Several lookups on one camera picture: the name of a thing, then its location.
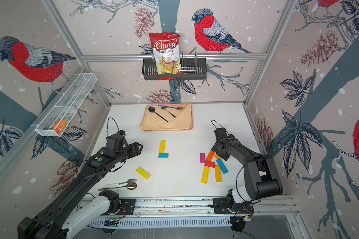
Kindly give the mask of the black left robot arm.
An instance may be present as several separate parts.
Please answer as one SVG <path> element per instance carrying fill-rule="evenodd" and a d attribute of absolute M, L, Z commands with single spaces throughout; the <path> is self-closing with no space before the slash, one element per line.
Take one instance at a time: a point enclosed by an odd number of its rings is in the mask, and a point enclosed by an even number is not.
<path fill-rule="evenodd" d="M 106 189 L 82 210 L 74 209 L 115 165 L 142 153 L 143 145 L 128 144 L 123 130 L 106 138 L 106 145 L 85 161 L 84 167 L 69 186 L 34 218 L 24 218 L 17 227 L 20 239 L 71 239 L 95 218 L 104 213 L 116 214 L 119 194 Z"/>

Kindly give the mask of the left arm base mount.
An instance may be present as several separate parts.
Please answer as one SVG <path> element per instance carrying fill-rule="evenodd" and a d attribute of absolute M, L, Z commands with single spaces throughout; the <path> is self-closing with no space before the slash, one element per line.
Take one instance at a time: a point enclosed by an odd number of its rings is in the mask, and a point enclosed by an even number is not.
<path fill-rule="evenodd" d="M 101 191 L 99 197 L 108 203 L 101 216 L 128 216 L 134 213 L 136 199 L 121 198 L 119 193 L 108 189 Z"/>

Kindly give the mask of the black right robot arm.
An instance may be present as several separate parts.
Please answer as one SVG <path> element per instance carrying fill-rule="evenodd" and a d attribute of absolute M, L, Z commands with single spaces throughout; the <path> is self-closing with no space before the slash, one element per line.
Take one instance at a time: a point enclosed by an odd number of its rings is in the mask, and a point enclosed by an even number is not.
<path fill-rule="evenodd" d="M 228 191 L 228 207 L 237 211 L 245 203 L 283 194 L 283 185 L 269 154 L 263 155 L 244 146 L 234 135 L 227 133 L 224 127 L 214 130 L 216 143 L 212 151 L 227 161 L 231 156 L 242 164 L 243 185 Z"/>

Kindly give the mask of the teal short block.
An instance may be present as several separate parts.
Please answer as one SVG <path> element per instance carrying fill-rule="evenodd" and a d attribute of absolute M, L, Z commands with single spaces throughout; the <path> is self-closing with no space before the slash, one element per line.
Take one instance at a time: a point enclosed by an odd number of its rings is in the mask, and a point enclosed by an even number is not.
<path fill-rule="evenodd" d="M 169 158 L 169 154 L 168 154 L 168 153 L 159 153 L 159 158 L 168 159 L 168 158 Z"/>

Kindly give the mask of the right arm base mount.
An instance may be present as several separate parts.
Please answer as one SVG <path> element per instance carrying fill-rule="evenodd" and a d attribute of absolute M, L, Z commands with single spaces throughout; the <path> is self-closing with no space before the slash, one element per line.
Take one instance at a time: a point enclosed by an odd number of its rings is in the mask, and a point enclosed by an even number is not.
<path fill-rule="evenodd" d="M 232 199 L 223 197 L 212 199 L 212 208 L 215 214 L 253 214 L 251 202 L 235 203 Z"/>

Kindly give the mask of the yellow long block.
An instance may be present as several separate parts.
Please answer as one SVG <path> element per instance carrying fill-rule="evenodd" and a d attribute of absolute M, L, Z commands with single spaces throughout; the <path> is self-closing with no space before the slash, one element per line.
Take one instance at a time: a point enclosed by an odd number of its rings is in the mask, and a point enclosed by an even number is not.
<path fill-rule="evenodd" d="M 201 183 L 203 183 L 203 184 L 206 184 L 206 183 L 207 183 L 208 175 L 209 175 L 209 167 L 206 167 L 206 166 L 205 166 L 205 167 L 203 168 Z"/>

